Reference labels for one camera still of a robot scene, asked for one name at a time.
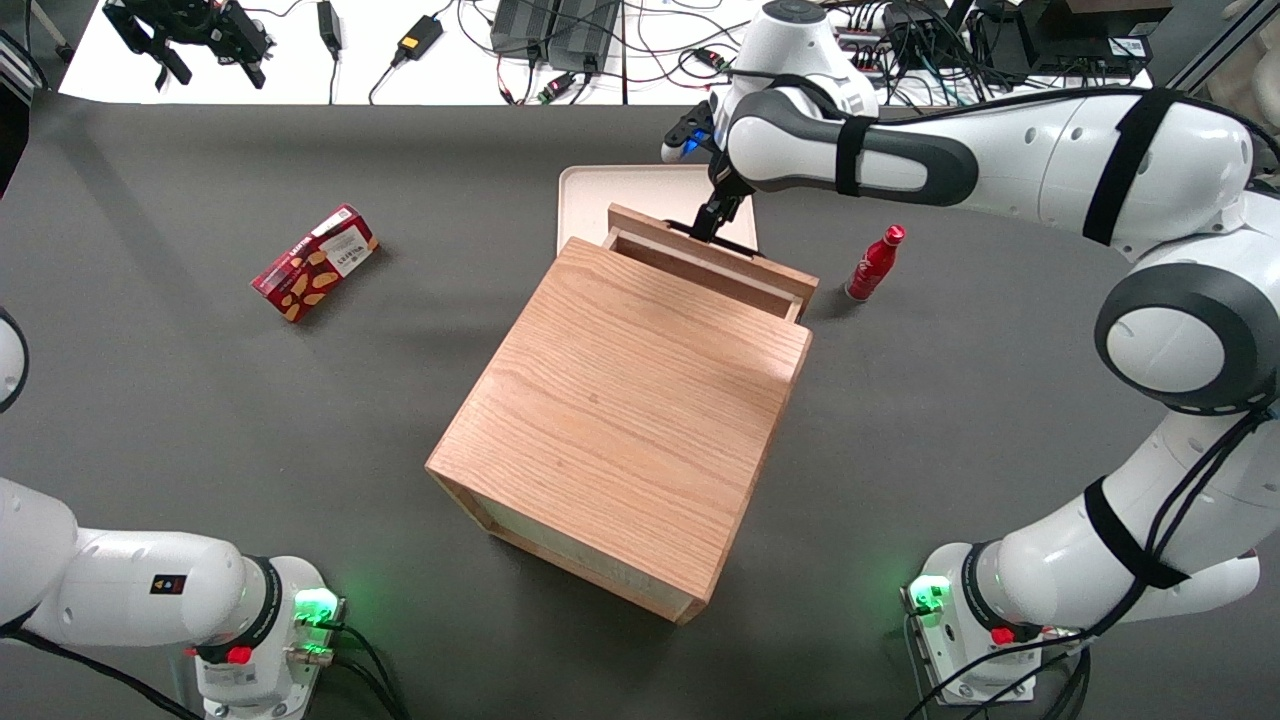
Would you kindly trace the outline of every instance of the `wooden box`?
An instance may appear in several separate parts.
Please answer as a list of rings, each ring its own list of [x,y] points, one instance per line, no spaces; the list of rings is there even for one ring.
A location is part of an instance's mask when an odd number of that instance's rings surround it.
[[[620,206],[552,264],[428,471],[486,530],[663,618],[707,607],[817,279]]]

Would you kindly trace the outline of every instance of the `red bottle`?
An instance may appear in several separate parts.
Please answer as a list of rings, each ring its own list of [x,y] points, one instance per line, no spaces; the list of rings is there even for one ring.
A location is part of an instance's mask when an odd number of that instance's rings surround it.
[[[870,297],[876,292],[876,286],[893,269],[893,261],[897,260],[897,246],[904,240],[906,240],[906,229],[902,225],[890,225],[884,231],[884,237],[867,249],[867,254],[858,263],[852,277],[845,283],[845,295],[859,302]]]

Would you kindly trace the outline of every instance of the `dark gray tabletop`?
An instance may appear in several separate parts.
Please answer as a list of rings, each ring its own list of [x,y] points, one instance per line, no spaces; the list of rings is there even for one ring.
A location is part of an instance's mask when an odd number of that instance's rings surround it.
[[[0,471],[86,527],[311,560],[417,720],[901,717],[897,585],[943,542],[1052,511],[1162,414],[1093,351],[1126,264],[966,213],[758,197],[762,247],[826,290],[716,597],[675,629],[489,538],[422,462],[552,261],[559,172],[654,161],[678,113],[42,97],[0,201],[0,302],[35,352]],[[248,283],[340,202],[383,251],[288,325]],[[849,313],[840,282],[895,222],[897,269]],[[1083,717],[1275,717],[1277,584],[1265,570],[1234,606],[1110,633]],[[174,692],[173,648],[92,655]],[[381,716],[337,671],[312,707]],[[0,716],[163,717],[19,647],[0,648]]]

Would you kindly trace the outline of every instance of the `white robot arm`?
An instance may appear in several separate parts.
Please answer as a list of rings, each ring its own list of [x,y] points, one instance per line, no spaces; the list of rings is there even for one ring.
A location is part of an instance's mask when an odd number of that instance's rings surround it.
[[[869,81],[840,58],[824,12],[803,0],[762,8],[731,73],[724,100],[685,115],[663,147],[667,160],[712,151],[717,192],[695,237],[713,240],[744,195],[808,186],[1020,218],[1135,263],[1106,299],[1094,343],[1171,413],[1062,509],[925,561],[906,594],[945,702],[1002,697],[1039,666],[1046,629],[1091,637],[1117,615],[1211,610],[1257,585],[1251,548],[1280,525],[1280,423],[1268,421],[1280,199],[1247,190],[1253,147],[1242,122],[1129,88],[879,122]],[[1176,532],[1156,543],[1153,524]],[[1011,700],[1030,700],[1033,684]]]
[[[0,411],[27,378],[27,345],[0,309]],[[301,717],[340,601],[297,557],[225,541],[79,528],[60,501],[0,478],[0,639],[59,646],[187,644],[205,711]]]

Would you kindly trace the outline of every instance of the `red button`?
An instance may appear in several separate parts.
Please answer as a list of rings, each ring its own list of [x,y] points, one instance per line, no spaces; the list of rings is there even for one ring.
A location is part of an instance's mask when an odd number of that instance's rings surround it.
[[[233,647],[227,651],[227,662],[232,665],[244,665],[252,655],[253,648],[251,647]]]
[[[996,628],[991,632],[991,642],[996,644],[1009,644],[1014,642],[1014,632],[1009,628]]]

